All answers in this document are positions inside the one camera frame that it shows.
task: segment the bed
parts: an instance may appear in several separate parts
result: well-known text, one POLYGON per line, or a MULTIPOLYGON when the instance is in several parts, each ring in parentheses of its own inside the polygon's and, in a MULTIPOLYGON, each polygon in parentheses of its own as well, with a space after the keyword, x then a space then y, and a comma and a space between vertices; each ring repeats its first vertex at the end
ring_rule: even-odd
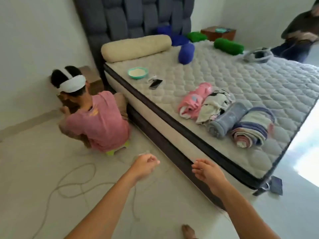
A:
POLYGON ((130 101, 131 120, 215 204, 223 207, 190 171, 197 157, 208 157, 250 189, 269 179, 319 96, 319 69, 273 58, 267 64, 247 64, 213 48, 195 44, 189 65, 177 61, 180 47, 107 64, 104 43, 154 34, 159 25, 171 24, 176 33, 190 32, 194 0, 74 0, 90 48, 106 88, 122 92, 130 101), (145 79, 132 80, 127 70, 146 67, 163 83, 148 89, 145 79), (248 107, 266 106, 277 117, 273 138, 261 148, 241 149, 230 138, 217 140, 204 126, 177 113, 181 99, 201 82, 210 82, 234 94, 248 107))

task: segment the cream bolster pillow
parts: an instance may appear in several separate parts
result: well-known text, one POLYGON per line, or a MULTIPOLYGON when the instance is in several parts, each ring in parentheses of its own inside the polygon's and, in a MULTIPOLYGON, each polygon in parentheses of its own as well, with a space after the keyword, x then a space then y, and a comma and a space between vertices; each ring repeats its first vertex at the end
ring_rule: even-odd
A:
POLYGON ((159 53, 171 46, 171 38, 161 34, 110 42, 102 46, 101 53, 106 62, 114 63, 159 53))

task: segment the gray rolled towel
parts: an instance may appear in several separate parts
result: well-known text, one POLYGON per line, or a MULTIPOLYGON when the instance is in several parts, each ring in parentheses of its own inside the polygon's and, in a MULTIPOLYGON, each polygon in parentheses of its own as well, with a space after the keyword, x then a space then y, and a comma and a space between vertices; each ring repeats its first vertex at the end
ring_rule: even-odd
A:
POLYGON ((224 138, 247 111, 248 108, 241 102, 231 104, 222 115, 206 124, 208 132, 218 139, 224 138))

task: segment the pink blanket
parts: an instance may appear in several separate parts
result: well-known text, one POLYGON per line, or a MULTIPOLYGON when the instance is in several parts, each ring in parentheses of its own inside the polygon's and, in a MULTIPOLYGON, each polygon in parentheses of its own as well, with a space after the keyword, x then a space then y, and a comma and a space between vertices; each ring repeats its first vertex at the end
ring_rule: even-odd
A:
POLYGON ((178 106, 178 113, 186 119, 197 119, 202 103, 213 92, 211 84, 199 84, 196 90, 189 92, 178 106))

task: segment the quilted mattress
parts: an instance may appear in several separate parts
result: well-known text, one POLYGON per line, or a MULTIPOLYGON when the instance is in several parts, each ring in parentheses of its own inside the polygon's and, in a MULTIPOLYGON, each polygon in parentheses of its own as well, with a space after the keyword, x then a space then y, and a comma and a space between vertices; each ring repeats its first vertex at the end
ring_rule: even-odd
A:
POLYGON ((182 65, 178 63, 179 50, 172 47, 151 56, 107 64, 107 79, 116 91, 126 92, 138 112, 143 113, 145 107, 148 111, 143 116, 159 131, 164 129, 163 121, 168 123, 163 134, 189 159, 195 155, 190 152, 194 146, 239 180, 243 175, 256 181, 268 176, 317 101, 319 68, 281 58, 272 58, 267 64, 245 63, 241 56, 214 49, 208 40, 196 43, 193 61, 182 65), (162 84, 150 90, 147 79, 131 79, 127 70, 134 67, 148 68, 149 75, 156 75, 162 84), (273 137, 262 147, 238 148, 230 137, 218 140, 205 126, 180 117, 178 104, 202 82, 233 93, 247 107, 271 109, 277 118, 273 137))

